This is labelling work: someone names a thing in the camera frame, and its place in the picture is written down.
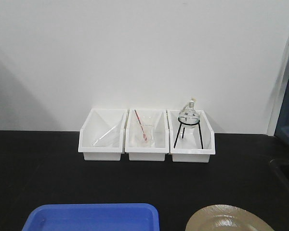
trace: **black tripod stand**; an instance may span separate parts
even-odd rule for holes
[[[175,138],[175,142],[174,142],[173,148],[175,148],[175,146],[176,146],[176,144],[177,144],[178,137],[179,137],[180,130],[181,130],[181,126],[182,126],[182,124],[183,124],[183,125],[188,125],[188,126],[198,125],[198,127],[199,127],[200,142],[201,142],[201,148],[203,149],[202,135],[201,135],[201,128],[200,128],[200,120],[199,120],[197,123],[195,123],[195,124],[187,124],[187,123],[184,123],[184,122],[180,121],[180,118],[178,118],[178,121],[180,122],[180,126],[179,126],[179,130],[178,130],[178,133],[177,133],[177,137]],[[184,132],[185,132],[185,128],[183,128],[182,139],[183,139],[183,137],[184,137]]]

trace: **sink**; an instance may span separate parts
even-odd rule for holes
[[[274,159],[270,161],[270,166],[289,190],[289,160]]]

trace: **tripod leg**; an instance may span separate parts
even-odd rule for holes
[[[202,135],[201,135],[200,123],[198,124],[198,126],[199,126],[199,135],[200,135],[201,148],[203,149],[203,143],[202,143]]]
[[[176,146],[176,144],[177,144],[178,137],[179,137],[180,130],[181,130],[181,126],[182,126],[182,124],[180,123],[179,129],[178,129],[178,133],[177,133],[177,138],[175,138],[175,142],[174,142],[174,146],[173,146],[173,148],[175,148],[175,146]]]
[[[182,139],[184,138],[185,128],[183,128]]]

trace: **blue plastic tray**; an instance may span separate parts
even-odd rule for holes
[[[149,204],[42,205],[23,231],[159,231],[158,212]]]

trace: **white plastic bin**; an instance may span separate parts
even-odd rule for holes
[[[199,128],[186,128],[182,139],[183,127],[178,137],[176,147],[173,148],[176,135],[180,126],[178,121],[179,110],[167,110],[170,130],[170,154],[174,162],[209,162],[210,155],[215,154],[214,131],[209,124],[204,111],[197,111],[200,114],[200,128],[203,141],[201,149]]]
[[[85,160],[120,160],[127,109],[92,109],[79,135]]]
[[[165,154],[169,153],[166,110],[136,109],[136,111],[142,126],[139,124],[135,109],[130,109],[125,132],[125,152],[129,154],[130,160],[164,161]],[[146,130],[146,126],[151,126],[151,130]],[[149,140],[152,138],[148,145],[145,143],[146,138]]]

